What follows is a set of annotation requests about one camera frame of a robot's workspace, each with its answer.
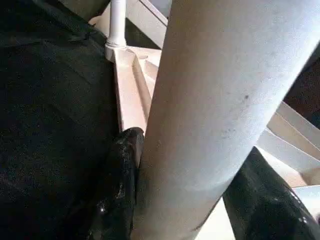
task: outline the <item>white pipe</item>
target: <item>white pipe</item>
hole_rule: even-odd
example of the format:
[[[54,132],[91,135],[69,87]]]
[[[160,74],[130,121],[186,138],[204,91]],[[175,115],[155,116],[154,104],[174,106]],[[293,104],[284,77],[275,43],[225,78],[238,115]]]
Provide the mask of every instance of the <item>white pipe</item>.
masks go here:
[[[315,49],[319,26],[319,0],[173,1],[133,240],[196,237]]]
[[[106,45],[126,47],[126,0],[111,0],[110,29]]]

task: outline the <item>black fabric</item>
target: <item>black fabric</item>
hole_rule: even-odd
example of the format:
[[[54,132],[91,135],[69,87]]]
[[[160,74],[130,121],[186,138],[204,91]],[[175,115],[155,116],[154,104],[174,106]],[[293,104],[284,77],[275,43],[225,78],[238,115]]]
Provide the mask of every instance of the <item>black fabric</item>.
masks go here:
[[[223,195],[236,239],[319,240],[304,204],[254,147]]]
[[[118,133],[105,41],[60,3],[2,3],[1,239],[55,239],[94,184]]]

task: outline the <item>white pole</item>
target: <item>white pole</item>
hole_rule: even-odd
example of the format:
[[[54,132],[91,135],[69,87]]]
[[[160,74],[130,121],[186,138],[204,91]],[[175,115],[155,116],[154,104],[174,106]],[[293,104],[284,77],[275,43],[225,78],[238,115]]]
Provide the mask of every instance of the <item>white pole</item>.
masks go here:
[[[316,47],[319,26],[320,0],[173,1],[133,240],[196,237]]]
[[[125,48],[126,0],[111,0],[110,29],[106,46]]]

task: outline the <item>black cloth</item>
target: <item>black cloth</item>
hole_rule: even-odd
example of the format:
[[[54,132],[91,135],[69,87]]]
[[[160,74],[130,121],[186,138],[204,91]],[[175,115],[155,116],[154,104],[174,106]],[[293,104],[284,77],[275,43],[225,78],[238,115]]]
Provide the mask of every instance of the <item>black cloth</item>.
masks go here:
[[[118,133],[104,36],[62,4],[0,9],[0,238],[55,239]]]

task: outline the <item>black plastic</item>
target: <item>black plastic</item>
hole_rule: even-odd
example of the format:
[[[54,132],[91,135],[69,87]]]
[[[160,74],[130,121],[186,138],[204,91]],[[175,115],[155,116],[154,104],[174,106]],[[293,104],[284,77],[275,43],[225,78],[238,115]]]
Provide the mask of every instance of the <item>black plastic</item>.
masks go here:
[[[319,240],[320,227],[254,147],[223,195],[237,240]]]
[[[63,224],[64,240],[129,240],[132,229],[136,163],[143,148],[143,131],[130,128],[114,140],[106,160]]]

